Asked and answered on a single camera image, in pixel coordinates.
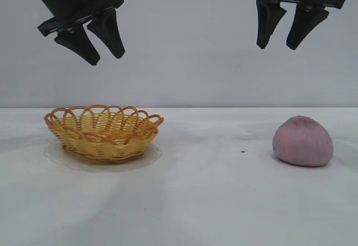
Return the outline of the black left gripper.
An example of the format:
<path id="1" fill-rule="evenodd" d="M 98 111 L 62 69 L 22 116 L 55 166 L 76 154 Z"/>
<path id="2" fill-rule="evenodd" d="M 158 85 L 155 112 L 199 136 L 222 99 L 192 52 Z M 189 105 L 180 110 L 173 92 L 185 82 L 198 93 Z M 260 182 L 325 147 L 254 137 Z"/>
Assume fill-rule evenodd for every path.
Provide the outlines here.
<path id="1" fill-rule="evenodd" d="M 100 55 L 89 40 L 83 26 L 96 35 L 120 59 L 125 48 L 120 37 L 116 9 L 124 0 L 42 0 L 53 18 L 38 26 L 43 36 L 58 31 L 54 41 L 75 52 L 90 65 L 96 65 Z"/>

